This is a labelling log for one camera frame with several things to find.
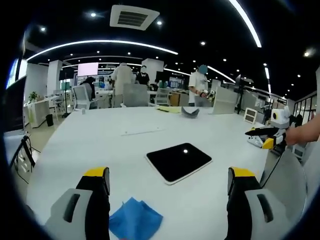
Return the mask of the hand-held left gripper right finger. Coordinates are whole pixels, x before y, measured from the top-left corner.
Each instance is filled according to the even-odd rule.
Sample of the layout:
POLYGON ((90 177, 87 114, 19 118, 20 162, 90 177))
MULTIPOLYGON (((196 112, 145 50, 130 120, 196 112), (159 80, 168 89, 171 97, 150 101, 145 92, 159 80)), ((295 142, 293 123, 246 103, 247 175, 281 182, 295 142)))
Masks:
POLYGON ((285 206, 261 188, 248 169, 228 169, 227 240, 281 240, 286 235, 285 206))

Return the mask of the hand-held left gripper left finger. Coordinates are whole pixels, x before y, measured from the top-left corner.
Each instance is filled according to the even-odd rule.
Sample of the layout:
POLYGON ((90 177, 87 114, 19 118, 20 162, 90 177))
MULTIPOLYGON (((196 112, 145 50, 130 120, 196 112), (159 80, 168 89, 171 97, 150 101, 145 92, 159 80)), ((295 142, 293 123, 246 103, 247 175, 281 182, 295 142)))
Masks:
POLYGON ((88 170, 52 205, 44 227, 53 240, 109 240, 110 169, 88 170))

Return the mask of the person's right hand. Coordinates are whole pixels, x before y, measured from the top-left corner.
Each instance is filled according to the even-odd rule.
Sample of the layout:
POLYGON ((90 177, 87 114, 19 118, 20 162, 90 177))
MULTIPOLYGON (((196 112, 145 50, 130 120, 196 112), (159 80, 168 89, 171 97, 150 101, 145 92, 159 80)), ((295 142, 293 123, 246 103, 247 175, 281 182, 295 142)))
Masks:
POLYGON ((288 146, 300 144, 304 141, 302 126, 289 127, 285 132, 285 142, 288 146))

